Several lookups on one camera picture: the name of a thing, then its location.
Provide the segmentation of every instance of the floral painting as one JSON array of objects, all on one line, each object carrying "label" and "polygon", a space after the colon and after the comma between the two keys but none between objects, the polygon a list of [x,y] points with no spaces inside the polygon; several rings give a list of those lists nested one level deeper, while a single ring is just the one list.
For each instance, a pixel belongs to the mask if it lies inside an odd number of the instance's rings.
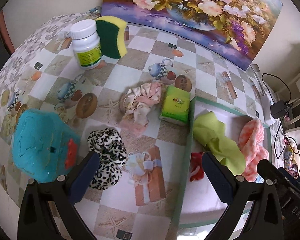
[{"label": "floral painting", "polygon": [[177,34],[245,70],[281,8],[279,0],[104,0],[102,15]]}]

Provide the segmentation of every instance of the blue container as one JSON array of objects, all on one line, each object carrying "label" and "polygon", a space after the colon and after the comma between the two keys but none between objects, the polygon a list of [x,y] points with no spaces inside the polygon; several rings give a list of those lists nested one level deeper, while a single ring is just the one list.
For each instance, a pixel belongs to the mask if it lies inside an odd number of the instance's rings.
[{"label": "blue container", "polygon": [[69,173],[79,145],[80,137],[57,114],[29,109],[19,118],[12,158],[15,166],[38,182],[51,182]]}]

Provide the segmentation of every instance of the yellow and green sponge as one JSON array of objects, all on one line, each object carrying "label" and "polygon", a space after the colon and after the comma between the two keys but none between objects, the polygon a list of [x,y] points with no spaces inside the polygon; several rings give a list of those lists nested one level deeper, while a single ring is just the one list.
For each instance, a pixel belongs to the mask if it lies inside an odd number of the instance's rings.
[{"label": "yellow and green sponge", "polygon": [[127,53],[124,43],[124,30],[127,23],[114,16],[96,19],[97,33],[100,37],[101,53],[110,58],[122,58]]}]

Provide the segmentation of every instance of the pill bottle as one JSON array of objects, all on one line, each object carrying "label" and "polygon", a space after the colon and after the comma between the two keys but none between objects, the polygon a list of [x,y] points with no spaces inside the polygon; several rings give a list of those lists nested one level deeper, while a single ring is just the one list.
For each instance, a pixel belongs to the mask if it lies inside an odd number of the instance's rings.
[{"label": "pill bottle", "polygon": [[82,20],[70,28],[72,49],[78,64],[83,69],[92,69],[101,61],[100,38],[97,24],[92,19]]}]

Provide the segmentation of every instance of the screw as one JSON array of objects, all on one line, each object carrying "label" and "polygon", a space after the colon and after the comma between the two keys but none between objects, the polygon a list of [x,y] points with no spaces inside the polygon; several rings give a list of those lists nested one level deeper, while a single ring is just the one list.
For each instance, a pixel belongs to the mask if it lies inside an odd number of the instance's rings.
[{"label": "screw", "polygon": [[65,175],[60,175],[57,177],[57,181],[64,181],[66,179],[66,176]]},{"label": "screw", "polygon": [[237,179],[237,181],[243,182],[244,181],[244,177],[241,175],[238,175],[235,177]]},{"label": "screw", "polygon": [[272,180],[270,180],[270,179],[267,179],[267,180],[266,180],[266,183],[267,183],[269,186],[271,186],[271,185],[273,184]]},{"label": "screw", "polygon": [[34,184],[34,179],[28,179],[28,184],[29,185]]}]

